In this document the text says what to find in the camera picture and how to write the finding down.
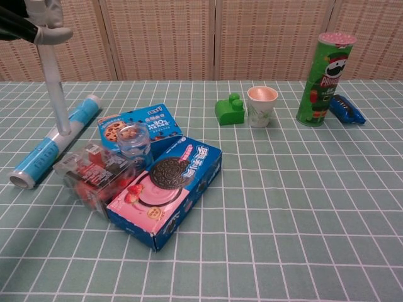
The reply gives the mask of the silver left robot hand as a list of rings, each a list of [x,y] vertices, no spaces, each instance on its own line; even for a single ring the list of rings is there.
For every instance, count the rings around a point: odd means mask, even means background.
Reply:
[[[58,45],[68,41],[73,31],[64,26],[60,1],[42,1],[43,19],[26,1],[1,1],[1,40],[25,40],[35,45]]]

